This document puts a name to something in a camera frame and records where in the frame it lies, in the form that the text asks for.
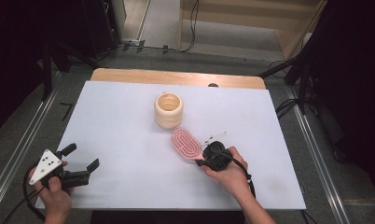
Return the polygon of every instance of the wooden tabletop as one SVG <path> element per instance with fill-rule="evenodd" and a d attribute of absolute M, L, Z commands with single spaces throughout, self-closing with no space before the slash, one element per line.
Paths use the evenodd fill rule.
<path fill-rule="evenodd" d="M 208 86 L 215 83 L 219 87 L 266 90 L 261 77 L 231 76 L 219 74 L 166 72 L 139 69 L 94 70 L 91 81 L 116 81 L 148 84 L 171 84 L 188 86 Z"/>

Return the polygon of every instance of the pink hairbrush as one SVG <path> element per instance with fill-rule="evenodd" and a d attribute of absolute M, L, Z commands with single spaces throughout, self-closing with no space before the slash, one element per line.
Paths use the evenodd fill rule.
<path fill-rule="evenodd" d="M 187 160 L 194 160 L 199 166 L 206 165 L 215 171 L 226 169 L 232 160 L 228 149 L 222 143 L 216 141 L 217 138 L 226 133 L 211 136 L 205 142 L 206 148 L 201 151 L 201 145 L 188 130 L 178 128 L 173 132 L 172 141 L 175 149 Z"/>
<path fill-rule="evenodd" d="M 204 160 L 201 145 L 196 138 L 184 128 L 177 128 L 172 135 L 174 148 L 187 160 Z"/>

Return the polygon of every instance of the black cable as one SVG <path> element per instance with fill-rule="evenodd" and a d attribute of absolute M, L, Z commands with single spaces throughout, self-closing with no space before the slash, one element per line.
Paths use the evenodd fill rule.
<path fill-rule="evenodd" d="M 34 194 L 34 196 L 36 196 L 37 194 L 36 193 L 36 190 L 33 190 L 31 191 L 28 196 L 32 196 Z M 5 220 L 2 222 L 4 224 L 8 223 L 10 218 L 13 216 L 13 214 L 17 211 L 17 209 L 25 202 L 25 198 L 22 199 L 10 212 L 9 214 L 7 215 L 7 217 L 5 218 Z"/>
<path fill-rule="evenodd" d="M 37 196 L 40 191 L 42 191 L 42 188 L 40 191 L 36 192 L 36 190 L 33 190 L 31 191 L 30 193 L 27 193 L 27 179 L 28 179 L 28 176 L 31 172 L 32 169 L 34 169 L 37 164 L 39 163 L 39 161 L 36 161 L 34 162 L 27 170 L 27 172 L 25 173 L 24 175 L 24 179 L 22 180 L 22 193 L 24 195 L 24 199 L 22 199 L 11 211 L 10 213 L 7 215 L 7 217 L 5 218 L 5 220 L 3 221 L 4 224 L 8 223 L 9 220 L 12 218 L 13 214 L 19 209 L 19 207 L 24 203 L 26 202 L 27 203 L 27 206 L 30 210 L 33 211 L 33 209 L 35 211 L 33 211 L 39 218 L 41 218 L 43 221 L 45 221 L 45 216 L 39 211 L 37 210 L 32 204 L 31 204 L 31 200 Z"/>
<path fill-rule="evenodd" d="M 284 111 L 281 112 L 281 114 L 278 115 L 278 119 L 281 119 L 287 112 L 289 112 L 290 109 L 292 109 L 297 103 L 291 102 L 290 104 L 285 106 Z"/>
<path fill-rule="evenodd" d="M 252 181 L 252 176 L 248 174 L 248 171 L 245 169 L 245 167 L 243 167 L 243 165 L 239 161 L 235 160 L 234 158 L 232 159 L 245 172 L 245 177 L 246 177 L 246 181 L 248 182 L 249 189 L 251 190 L 252 195 L 254 195 L 254 197 L 256 198 L 257 194 L 255 193 L 255 187 L 254 187 L 254 182 Z"/>
<path fill-rule="evenodd" d="M 307 90 L 308 90 L 307 92 L 309 93 L 309 97 L 308 97 L 308 101 L 306 103 L 309 104 L 309 109 L 314 113 L 314 115 L 318 116 L 318 110 L 313 103 L 313 99 L 316 95 L 315 95 L 315 91 L 313 89 L 313 80 L 311 79 L 311 77 L 308 78 L 307 82 L 308 82 L 307 83 Z"/>
<path fill-rule="evenodd" d="M 28 208 L 34 213 L 36 214 L 36 216 L 38 218 L 40 218 L 42 221 L 45 222 L 45 216 L 38 210 L 36 209 L 32 204 L 31 204 L 31 201 L 30 201 L 30 198 L 27 194 L 27 180 L 28 180 L 28 176 L 31 172 L 32 169 L 34 169 L 39 163 L 39 160 L 34 162 L 27 170 L 27 172 L 25 173 L 25 176 L 24 176 L 24 179 L 22 180 L 22 193 L 24 194 L 24 199 L 25 201 L 27 202 L 27 206 Z"/>
<path fill-rule="evenodd" d="M 300 210 L 301 215 L 303 216 L 304 220 L 306 220 L 306 223 L 309 223 L 306 216 L 310 218 L 313 223 L 318 224 L 305 210 Z"/>
<path fill-rule="evenodd" d="M 199 13 L 199 5 L 200 1 L 196 0 L 196 3 L 194 4 L 191 14 L 190 14 L 190 29 L 192 33 L 190 45 L 186 49 L 166 49 L 167 51 L 170 52 L 188 52 L 194 47 L 194 43 L 196 41 L 196 22 L 197 22 L 197 15 Z M 128 48 L 137 48 L 137 49 L 159 49 L 159 50 L 165 50 L 165 48 L 157 48 L 157 47 L 147 47 L 147 46 L 134 46 L 134 45 L 121 45 L 119 48 L 112 49 L 108 51 L 107 53 L 113 52 L 118 49 L 124 49 L 125 47 Z"/>
<path fill-rule="evenodd" d="M 100 59 L 95 60 L 94 62 L 95 62 L 95 63 L 98 63 L 98 62 L 102 61 L 102 60 L 105 59 L 105 58 L 106 58 L 111 52 L 112 52 L 112 51 L 107 51 L 107 52 L 101 53 L 101 54 L 104 54 L 104 56 L 103 56 L 102 58 L 100 58 Z M 73 60 L 71 60 L 72 58 L 68 58 L 68 60 L 71 62 L 71 64 L 83 64 L 83 62 L 81 62 L 81 61 L 77 62 L 77 61 L 73 61 Z"/>
<path fill-rule="evenodd" d="M 274 61 L 274 62 L 272 62 L 272 63 L 270 63 L 268 66 L 267 66 L 267 68 L 268 68 L 268 70 L 271 68 L 271 66 L 274 64 L 274 63 L 286 63 L 287 64 L 287 61 Z M 276 77 L 276 78 L 283 78 L 283 77 L 277 77 L 275 74 L 271 74 L 273 77 Z"/>
<path fill-rule="evenodd" d="M 290 103 L 296 103 L 298 101 L 298 99 L 288 99 L 288 100 L 285 100 L 283 101 L 276 109 L 275 109 L 275 113 L 279 113 L 282 109 L 284 109 L 285 107 L 288 106 L 288 104 Z"/>
<path fill-rule="evenodd" d="M 194 47 L 194 42 L 196 41 L 196 21 L 197 21 L 197 15 L 199 14 L 199 5 L 200 5 L 200 2 L 199 0 L 197 0 L 190 14 L 190 29 L 191 29 L 191 34 L 192 34 L 190 45 L 187 47 L 187 49 L 184 49 L 181 52 L 188 52 Z M 195 15 L 194 24 L 193 24 L 192 20 L 193 20 L 193 14 L 194 14 L 193 12 L 195 8 L 196 8 L 196 15 Z"/>
<path fill-rule="evenodd" d="M 301 39 L 301 48 L 300 50 L 303 50 L 304 49 L 304 38 Z"/>
<path fill-rule="evenodd" d="M 309 224 L 309 220 L 306 218 L 306 215 L 304 214 L 304 210 L 300 210 L 301 216 L 304 218 L 304 221 L 306 224 Z"/>

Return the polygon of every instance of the person's right hand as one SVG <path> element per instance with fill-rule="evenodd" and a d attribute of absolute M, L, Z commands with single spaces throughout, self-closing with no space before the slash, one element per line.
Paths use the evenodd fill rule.
<path fill-rule="evenodd" d="M 248 169 L 248 163 L 243 159 L 235 147 L 230 147 L 229 152 L 235 160 L 239 161 L 245 167 L 245 169 Z M 249 190 L 245 172 L 234 161 L 232 161 L 225 170 L 220 172 L 213 171 L 205 165 L 203 165 L 202 169 L 216 182 L 219 182 L 223 188 L 233 196 L 235 196 L 237 192 L 242 192 L 246 189 Z"/>

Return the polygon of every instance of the pink brush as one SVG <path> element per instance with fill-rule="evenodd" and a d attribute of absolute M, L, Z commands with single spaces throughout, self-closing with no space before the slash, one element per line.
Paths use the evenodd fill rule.
<path fill-rule="evenodd" d="M 177 128 L 172 135 L 174 148 L 187 160 L 204 160 L 201 145 L 196 138 L 184 128 Z"/>

